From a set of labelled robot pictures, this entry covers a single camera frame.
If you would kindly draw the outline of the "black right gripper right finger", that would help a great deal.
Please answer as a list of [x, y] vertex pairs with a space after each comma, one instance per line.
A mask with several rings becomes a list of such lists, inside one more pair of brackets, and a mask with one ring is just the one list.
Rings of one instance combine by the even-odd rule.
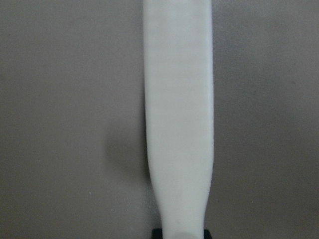
[[203, 230], [203, 238], [204, 239], [213, 239], [212, 234], [208, 229]]

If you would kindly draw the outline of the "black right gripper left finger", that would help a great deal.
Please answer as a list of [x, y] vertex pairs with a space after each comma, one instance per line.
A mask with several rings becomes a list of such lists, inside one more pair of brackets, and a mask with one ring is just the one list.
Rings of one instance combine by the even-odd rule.
[[152, 229], [151, 239], [163, 239], [162, 228]]

